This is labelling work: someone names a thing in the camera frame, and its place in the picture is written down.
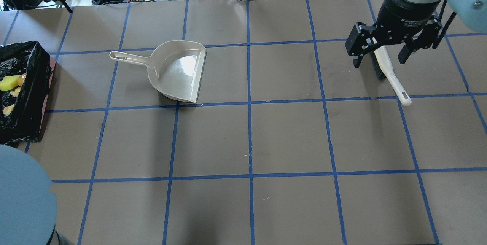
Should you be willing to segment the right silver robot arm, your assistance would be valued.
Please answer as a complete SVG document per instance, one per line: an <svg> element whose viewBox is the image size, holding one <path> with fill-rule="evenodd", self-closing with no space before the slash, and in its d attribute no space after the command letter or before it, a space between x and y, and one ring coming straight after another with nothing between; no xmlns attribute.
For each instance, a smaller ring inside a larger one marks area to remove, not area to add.
<svg viewBox="0 0 487 245"><path fill-rule="evenodd" d="M400 64L419 49L436 49L455 16L471 30L486 33L486 0L383 0L372 25L357 22L344 39L345 50L358 68L371 56L378 75L392 71L385 47L403 44Z"/></svg>

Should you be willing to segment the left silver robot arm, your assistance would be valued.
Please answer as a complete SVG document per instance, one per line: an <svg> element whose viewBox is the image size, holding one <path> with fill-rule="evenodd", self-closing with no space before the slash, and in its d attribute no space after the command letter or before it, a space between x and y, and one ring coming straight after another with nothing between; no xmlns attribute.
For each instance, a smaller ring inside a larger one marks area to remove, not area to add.
<svg viewBox="0 0 487 245"><path fill-rule="evenodd" d="M61 55L80 56L114 48L115 42L103 40L113 40L120 34L120 18L113 13L125 13L126 9L125 5L75 9L66 23L67 43L60 42ZM27 79L11 114L13 134L1 128L1 244L48 245L59 240L55 230L56 195L50 192L52 181L41 164L10 143L39 138L55 61L37 41L1 47L8 52L7 58L16 49L24 51L20 58Z"/></svg>

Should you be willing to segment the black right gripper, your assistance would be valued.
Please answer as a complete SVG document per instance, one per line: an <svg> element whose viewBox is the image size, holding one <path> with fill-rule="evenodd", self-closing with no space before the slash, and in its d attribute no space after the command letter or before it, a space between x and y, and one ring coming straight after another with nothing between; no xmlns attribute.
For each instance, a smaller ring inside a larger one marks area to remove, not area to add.
<svg viewBox="0 0 487 245"><path fill-rule="evenodd" d="M373 38L383 45L404 42L397 56L401 65L419 49L436 46L442 28L434 16L439 4L440 1L419 4L406 0L383 0L374 25L355 23L345 42L354 68L359 68L363 57L377 49Z"/></svg>

